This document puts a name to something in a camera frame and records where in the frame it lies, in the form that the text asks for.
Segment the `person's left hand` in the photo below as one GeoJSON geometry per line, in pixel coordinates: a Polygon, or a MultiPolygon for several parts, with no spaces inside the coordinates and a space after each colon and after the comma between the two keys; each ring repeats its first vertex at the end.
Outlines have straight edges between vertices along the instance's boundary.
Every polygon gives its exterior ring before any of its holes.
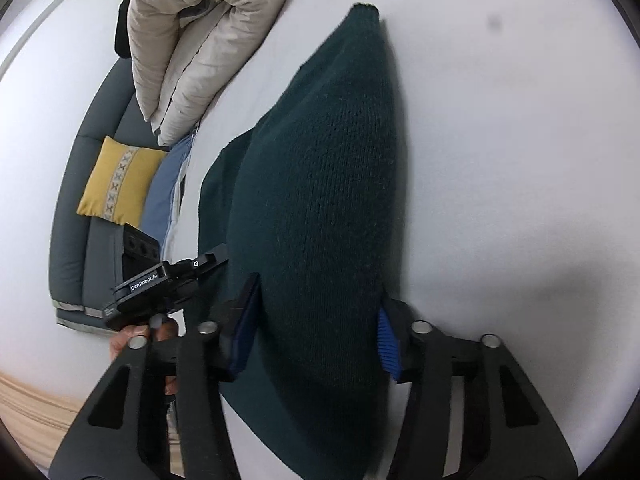
{"type": "Polygon", "coordinates": [[[163,323],[151,328],[147,325],[127,325],[118,333],[111,336],[108,342],[108,352],[110,360],[115,361],[127,347],[128,341],[137,336],[145,338],[153,337],[157,341],[165,341],[178,336],[178,324],[173,318],[163,318],[163,323]]]}

